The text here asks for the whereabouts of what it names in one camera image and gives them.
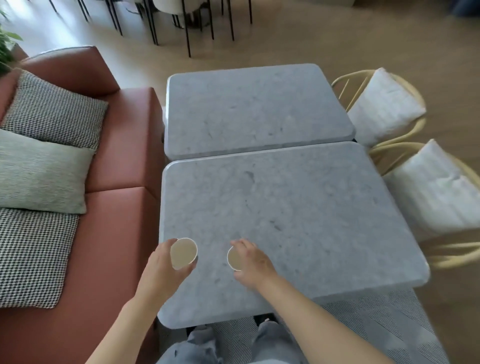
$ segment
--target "person's left hand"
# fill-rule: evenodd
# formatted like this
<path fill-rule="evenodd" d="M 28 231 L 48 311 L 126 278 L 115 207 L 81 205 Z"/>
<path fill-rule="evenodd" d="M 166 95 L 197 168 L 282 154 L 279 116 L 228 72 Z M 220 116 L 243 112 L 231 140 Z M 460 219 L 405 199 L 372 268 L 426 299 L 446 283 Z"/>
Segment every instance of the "person's left hand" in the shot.
<path fill-rule="evenodd" d="M 167 299 L 177 291 L 181 283 L 195 269 L 197 260 L 179 270 L 173 269 L 170 248 L 177 239 L 160 243 L 148 258 L 148 263 L 138 282 L 135 299 L 148 309 L 158 312 Z"/>

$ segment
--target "person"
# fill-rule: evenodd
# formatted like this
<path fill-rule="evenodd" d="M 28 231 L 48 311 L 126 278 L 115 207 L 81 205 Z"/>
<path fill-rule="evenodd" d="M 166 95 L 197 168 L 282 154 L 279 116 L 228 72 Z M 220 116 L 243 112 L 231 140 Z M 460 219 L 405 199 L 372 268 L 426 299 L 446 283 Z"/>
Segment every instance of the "person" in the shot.
<path fill-rule="evenodd" d="M 133 364 L 147 330 L 158 311 L 196 261 L 174 270 L 170 248 L 177 239 L 158 245 L 138 283 L 134 297 L 120 311 L 87 364 Z M 337 321 L 319 305 L 296 290 L 255 243 L 246 239 L 231 242 L 238 251 L 241 271 L 235 279 L 261 294 L 291 331 L 310 364 L 387 364 L 392 361 L 367 341 Z M 253 361 L 262 364 L 301 364 L 302 353 L 283 325 L 267 320 L 259 325 L 252 344 Z M 197 327 L 187 341 L 174 344 L 160 358 L 161 364 L 221 364 L 212 329 Z"/>

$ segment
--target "table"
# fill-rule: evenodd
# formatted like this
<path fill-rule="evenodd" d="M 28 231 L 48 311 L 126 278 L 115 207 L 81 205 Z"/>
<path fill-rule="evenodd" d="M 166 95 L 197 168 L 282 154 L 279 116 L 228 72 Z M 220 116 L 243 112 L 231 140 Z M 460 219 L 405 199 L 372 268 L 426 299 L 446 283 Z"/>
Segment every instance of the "table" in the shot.
<path fill-rule="evenodd" d="M 412 288 L 429 268 L 364 148 L 354 142 L 195 158 L 162 180 L 160 241 L 190 237 L 198 265 L 158 313 L 183 328 L 271 312 L 233 278 L 245 237 L 317 303 Z"/>
<path fill-rule="evenodd" d="M 352 140 L 355 128 L 315 64 L 174 74 L 170 160 Z"/>

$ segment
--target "chair armrest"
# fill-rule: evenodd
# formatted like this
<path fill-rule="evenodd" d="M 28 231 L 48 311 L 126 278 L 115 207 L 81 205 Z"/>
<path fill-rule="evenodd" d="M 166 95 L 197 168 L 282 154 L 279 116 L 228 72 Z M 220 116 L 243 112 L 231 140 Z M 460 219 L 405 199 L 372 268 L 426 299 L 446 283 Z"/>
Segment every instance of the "chair armrest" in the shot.
<path fill-rule="evenodd" d="M 94 46 L 50 50 L 21 61 L 18 67 L 69 91 L 101 97 L 120 87 Z"/>

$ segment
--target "potted plant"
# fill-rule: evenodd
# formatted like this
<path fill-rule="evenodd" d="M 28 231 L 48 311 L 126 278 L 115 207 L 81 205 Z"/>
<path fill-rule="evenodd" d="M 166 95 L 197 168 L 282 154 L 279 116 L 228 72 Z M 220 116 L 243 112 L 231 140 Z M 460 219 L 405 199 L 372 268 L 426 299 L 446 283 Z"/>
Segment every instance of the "potted plant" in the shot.
<path fill-rule="evenodd" d="M 0 14 L 6 18 L 2 10 L 0 10 Z M 22 40 L 22 38 L 18 34 L 7 32 L 0 24 L 0 76 L 7 73 L 10 70 L 9 64 L 15 61 L 12 48 L 17 40 Z"/>

